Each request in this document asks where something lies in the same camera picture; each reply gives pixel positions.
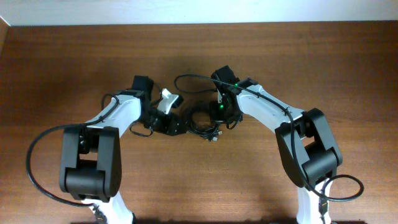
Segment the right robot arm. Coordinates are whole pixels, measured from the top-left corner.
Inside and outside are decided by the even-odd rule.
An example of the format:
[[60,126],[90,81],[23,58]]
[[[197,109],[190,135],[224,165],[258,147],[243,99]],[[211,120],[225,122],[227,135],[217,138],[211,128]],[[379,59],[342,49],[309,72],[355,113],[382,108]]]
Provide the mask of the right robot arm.
[[240,80],[228,66],[217,69],[211,80],[223,119],[246,114],[275,134],[282,166],[297,187],[296,222],[331,223],[330,188],[343,156],[323,112],[291,107],[257,81]]

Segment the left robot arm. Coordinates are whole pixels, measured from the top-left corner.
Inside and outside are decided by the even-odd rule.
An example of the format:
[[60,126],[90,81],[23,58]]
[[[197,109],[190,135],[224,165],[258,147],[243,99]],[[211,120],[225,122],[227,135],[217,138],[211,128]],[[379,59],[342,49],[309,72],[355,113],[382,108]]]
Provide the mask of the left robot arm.
[[176,136],[186,132],[180,117],[171,112],[183,102],[181,95],[160,91],[150,102],[154,81],[135,76],[126,90],[113,93],[108,105],[83,126],[65,128],[60,163],[60,188],[90,208],[99,223],[135,223],[119,191],[122,180],[120,138],[138,122],[152,133]]

